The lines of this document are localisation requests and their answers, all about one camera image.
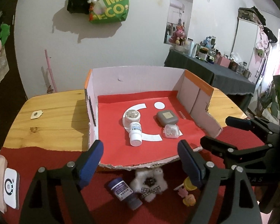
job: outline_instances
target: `cardboard box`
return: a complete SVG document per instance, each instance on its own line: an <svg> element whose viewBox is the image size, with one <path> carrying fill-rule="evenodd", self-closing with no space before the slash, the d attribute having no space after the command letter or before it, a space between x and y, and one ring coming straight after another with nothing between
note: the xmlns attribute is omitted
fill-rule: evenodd
<svg viewBox="0 0 280 224"><path fill-rule="evenodd" d="M214 88L185 69L161 66L117 66L91 69L85 82L89 115L89 147L96 139L104 144L100 166L135 169L161 166L178 160L177 143L186 139L201 149L204 135L217 137L222 128L208 113ZM165 109L179 116L182 131L178 139L165 139L155 121L153 103L163 101ZM140 111L142 145L129 145L124 114Z"/></svg>
<svg viewBox="0 0 280 224"><path fill-rule="evenodd" d="M230 60L225 57L220 56L217 64L228 68L229 64L230 64Z"/></svg>

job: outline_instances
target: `white smart device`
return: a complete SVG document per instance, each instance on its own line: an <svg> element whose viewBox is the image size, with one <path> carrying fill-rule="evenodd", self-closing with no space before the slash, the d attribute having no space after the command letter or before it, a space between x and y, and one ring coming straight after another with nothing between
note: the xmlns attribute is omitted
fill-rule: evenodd
<svg viewBox="0 0 280 224"><path fill-rule="evenodd" d="M6 168L3 182L4 202L11 208L19 209L19 173L11 168Z"/></svg>

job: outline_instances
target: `bottle label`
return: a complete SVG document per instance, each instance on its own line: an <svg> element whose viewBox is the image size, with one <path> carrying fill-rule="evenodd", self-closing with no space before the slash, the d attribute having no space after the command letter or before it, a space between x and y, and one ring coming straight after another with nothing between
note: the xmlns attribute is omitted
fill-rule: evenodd
<svg viewBox="0 0 280 224"><path fill-rule="evenodd" d="M121 181L113 186L111 191L113 191L120 201L123 201L126 197L133 193L133 190L124 181Z"/></svg>
<svg viewBox="0 0 280 224"><path fill-rule="evenodd" d="M132 130L141 131L141 125L140 124L134 124L133 126L130 127L130 131L132 131Z"/></svg>

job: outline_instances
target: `green shopping bag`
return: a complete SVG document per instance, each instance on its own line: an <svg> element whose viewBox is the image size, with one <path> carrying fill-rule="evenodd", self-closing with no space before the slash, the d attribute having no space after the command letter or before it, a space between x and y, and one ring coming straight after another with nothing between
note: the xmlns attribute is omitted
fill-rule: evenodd
<svg viewBox="0 0 280 224"><path fill-rule="evenodd" d="M90 3L89 11L93 24L122 22L127 19L129 0L98 0Z"/></svg>

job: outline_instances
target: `metal screw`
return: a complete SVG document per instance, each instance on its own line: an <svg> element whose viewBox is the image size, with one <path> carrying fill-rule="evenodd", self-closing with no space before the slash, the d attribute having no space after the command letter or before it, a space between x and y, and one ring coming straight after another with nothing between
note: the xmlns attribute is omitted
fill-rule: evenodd
<svg viewBox="0 0 280 224"><path fill-rule="evenodd" d="M208 162L206 163L206 165L207 165L208 167L214 167L214 166L215 166L215 164L214 164L212 161L208 161Z"/></svg>
<svg viewBox="0 0 280 224"><path fill-rule="evenodd" d="M44 167L40 167L39 169L38 169L38 172L39 173L43 173L45 171L45 168Z"/></svg>
<svg viewBox="0 0 280 224"><path fill-rule="evenodd" d="M237 166L236 170L238 170L240 173L242 173L244 169L240 166Z"/></svg>
<svg viewBox="0 0 280 224"><path fill-rule="evenodd" d="M69 161L69 162L66 164L66 166L68 166L68 167L73 167L73 166L75 166L75 162L74 162L74 161Z"/></svg>

